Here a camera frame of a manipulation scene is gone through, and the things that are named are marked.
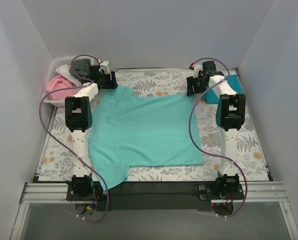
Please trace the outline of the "dark grey t shirt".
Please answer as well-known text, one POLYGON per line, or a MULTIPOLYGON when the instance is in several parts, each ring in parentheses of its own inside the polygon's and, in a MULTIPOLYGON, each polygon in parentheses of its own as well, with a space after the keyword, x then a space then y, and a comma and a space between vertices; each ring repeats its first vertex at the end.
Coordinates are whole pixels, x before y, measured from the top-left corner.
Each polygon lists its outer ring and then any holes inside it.
POLYGON ((83 82, 89 79, 90 75, 90 59, 75 60, 69 67, 69 73, 79 81, 83 82))

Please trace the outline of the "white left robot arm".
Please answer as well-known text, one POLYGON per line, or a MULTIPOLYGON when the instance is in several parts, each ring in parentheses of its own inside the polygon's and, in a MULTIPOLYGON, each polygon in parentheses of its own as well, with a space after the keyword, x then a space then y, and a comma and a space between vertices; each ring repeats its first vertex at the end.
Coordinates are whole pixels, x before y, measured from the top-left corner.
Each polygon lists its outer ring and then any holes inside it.
POLYGON ((92 130, 91 100, 100 90, 118 87, 115 73, 109 69, 109 62, 103 61, 90 66, 91 81, 74 95, 65 99, 65 123, 68 127, 76 158, 73 160, 71 178, 72 192, 84 200, 91 199, 94 194, 93 178, 96 174, 90 169, 92 163, 88 153, 88 138, 92 130))

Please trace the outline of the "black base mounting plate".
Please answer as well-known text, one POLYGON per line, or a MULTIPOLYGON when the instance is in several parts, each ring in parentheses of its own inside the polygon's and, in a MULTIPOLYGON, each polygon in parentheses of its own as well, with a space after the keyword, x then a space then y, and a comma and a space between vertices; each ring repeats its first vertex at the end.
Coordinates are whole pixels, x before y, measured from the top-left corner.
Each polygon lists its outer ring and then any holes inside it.
POLYGON ((105 190, 100 183, 75 185, 67 181, 66 200, 91 203, 92 210, 199 210, 211 211, 211 202, 231 206, 243 200, 241 184, 221 186, 214 181, 130 181, 105 190))

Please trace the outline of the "white plastic laundry basket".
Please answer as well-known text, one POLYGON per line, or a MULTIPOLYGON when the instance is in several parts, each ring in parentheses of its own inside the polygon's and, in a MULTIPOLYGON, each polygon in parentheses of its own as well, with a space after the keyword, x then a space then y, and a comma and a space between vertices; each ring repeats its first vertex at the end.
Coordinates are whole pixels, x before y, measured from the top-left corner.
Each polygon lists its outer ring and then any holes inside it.
MULTIPOLYGON (((73 57, 72 56, 65 56, 65 57, 59 57, 52 60, 52 62, 49 65, 45 80, 44 80, 44 86, 55 76, 57 76, 56 69, 60 67, 61 65, 68 65, 71 63, 73 57)), ((58 108, 64 107, 64 100, 50 100, 48 97, 44 100, 44 103, 51 104, 58 108)))

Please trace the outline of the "mint green t shirt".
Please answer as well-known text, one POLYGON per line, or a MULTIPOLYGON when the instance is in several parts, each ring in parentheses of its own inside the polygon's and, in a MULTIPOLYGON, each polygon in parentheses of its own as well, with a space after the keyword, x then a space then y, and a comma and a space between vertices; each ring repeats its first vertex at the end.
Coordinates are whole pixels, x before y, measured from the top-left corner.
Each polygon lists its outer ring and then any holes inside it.
POLYGON ((122 85, 108 90, 92 113, 88 140, 101 186, 119 185, 131 167, 202 165, 193 105, 183 94, 135 96, 122 85))

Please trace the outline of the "pink t shirt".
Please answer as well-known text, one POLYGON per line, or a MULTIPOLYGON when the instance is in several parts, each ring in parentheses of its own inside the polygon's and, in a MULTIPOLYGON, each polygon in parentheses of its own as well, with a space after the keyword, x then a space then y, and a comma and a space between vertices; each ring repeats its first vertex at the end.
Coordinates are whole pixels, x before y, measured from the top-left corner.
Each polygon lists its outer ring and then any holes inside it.
POLYGON ((54 92, 48 96, 50 100, 54 101, 60 101, 65 100, 66 97, 72 97, 74 96, 79 89, 72 89, 72 87, 76 87, 76 85, 72 84, 69 80, 64 78, 63 76, 56 76, 52 78, 45 86, 44 92, 46 94, 58 90, 58 89, 64 89, 64 88, 70 88, 69 90, 62 90, 58 92, 54 92))

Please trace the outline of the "white t shirt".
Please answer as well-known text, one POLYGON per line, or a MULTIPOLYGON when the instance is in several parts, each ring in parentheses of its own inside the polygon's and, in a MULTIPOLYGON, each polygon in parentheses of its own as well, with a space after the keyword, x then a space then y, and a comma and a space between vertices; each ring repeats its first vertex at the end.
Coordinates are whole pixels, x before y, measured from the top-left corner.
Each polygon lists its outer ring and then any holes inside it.
POLYGON ((82 83, 76 79, 70 72, 69 72, 69 69, 70 69, 70 65, 61 65, 59 66, 55 72, 64 77, 65 79, 69 80, 73 85, 77 86, 77 87, 81 87, 82 86, 82 83))

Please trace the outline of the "aluminium frame rail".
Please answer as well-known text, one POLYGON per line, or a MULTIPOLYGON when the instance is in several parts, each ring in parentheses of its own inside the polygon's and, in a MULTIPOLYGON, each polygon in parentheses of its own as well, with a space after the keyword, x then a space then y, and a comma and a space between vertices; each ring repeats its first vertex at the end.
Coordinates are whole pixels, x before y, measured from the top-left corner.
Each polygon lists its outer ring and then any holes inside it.
POLYGON ((20 203, 74 203, 66 200, 67 190, 68 185, 64 183, 26 183, 21 194, 20 203))

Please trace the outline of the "folded teal t shirt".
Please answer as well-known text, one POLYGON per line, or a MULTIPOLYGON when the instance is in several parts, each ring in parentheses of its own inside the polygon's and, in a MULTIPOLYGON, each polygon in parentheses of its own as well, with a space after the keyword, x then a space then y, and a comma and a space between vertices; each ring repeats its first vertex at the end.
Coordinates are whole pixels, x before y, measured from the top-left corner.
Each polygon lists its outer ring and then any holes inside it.
POLYGON ((204 94, 203 99, 207 104, 218 104, 220 94, 243 94, 242 87, 240 85, 237 75, 231 75, 226 78, 226 81, 209 90, 204 94))

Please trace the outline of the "floral patterned table mat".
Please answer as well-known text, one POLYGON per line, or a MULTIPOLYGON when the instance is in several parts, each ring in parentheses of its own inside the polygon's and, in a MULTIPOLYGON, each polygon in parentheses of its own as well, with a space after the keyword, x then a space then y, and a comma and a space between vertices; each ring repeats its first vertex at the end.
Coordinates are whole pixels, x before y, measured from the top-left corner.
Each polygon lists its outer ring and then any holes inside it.
MULTIPOLYGON (((117 71, 119 85, 132 88, 137 97, 160 97, 186 93, 186 78, 191 71, 117 71)), ((221 136, 215 122, 217 107, 200 101, 195 108, 199 128, 201 148, 209 153, 220 154, 221 136)), ((68 147, 72 138, 66 128, 64 109, 57 108, 52 113, 50 131, 68 147)), ((40 163, 36 170, 39 181, 64 182, 71 179, 74 156, 53 138, 46 137, 40 163)), ((236 162, 249 181, 267 181, 267 163, 262 157, 262 149, 252 119, 247 114, 237 140, 236 162)), ((128 181, 212 181, 217 176, 220 159, 204 156, 204 164, 197 166, 172 167, 132 167, 128 181)))

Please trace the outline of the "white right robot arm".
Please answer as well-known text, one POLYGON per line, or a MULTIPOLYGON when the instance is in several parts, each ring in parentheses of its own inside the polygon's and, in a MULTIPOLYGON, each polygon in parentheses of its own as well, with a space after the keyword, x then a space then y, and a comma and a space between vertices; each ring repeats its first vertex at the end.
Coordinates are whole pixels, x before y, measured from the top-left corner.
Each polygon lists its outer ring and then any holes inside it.
POLYGON ((187 96, 201 93, 203 96, 213 91, 218 98, 216 125, 221 134, 221 154, 209 154, 221 159, 213 192, 222 195, 239 190, 239 168, 236 164, 237 140, 245 122, 246 96, 237 93, 229 85, 228 76, 218 70, 214 58, 205 58, 202 65, 193 62, 189 69, 193 75, 187 78, 187 96))

